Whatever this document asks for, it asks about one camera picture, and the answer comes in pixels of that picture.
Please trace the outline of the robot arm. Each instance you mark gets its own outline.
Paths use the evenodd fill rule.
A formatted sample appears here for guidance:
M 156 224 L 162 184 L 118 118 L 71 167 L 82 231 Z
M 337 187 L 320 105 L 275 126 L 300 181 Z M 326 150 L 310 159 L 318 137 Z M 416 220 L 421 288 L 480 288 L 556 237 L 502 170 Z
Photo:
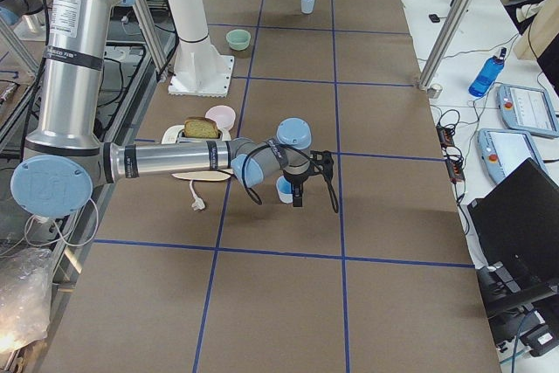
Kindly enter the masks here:
M 93 124 L 112 9 L 121 0 L 53 0 L 38 127 L 10 180 L 17 204 L 30 214 L 61 218 L 86 205 L 97 186 L 122 178 L 231 169 L 246 187 L 277 171 L 301 206 L 311 166 L 312 136 L 298 118 L 276 135 L 155 146 L 100 142 Z

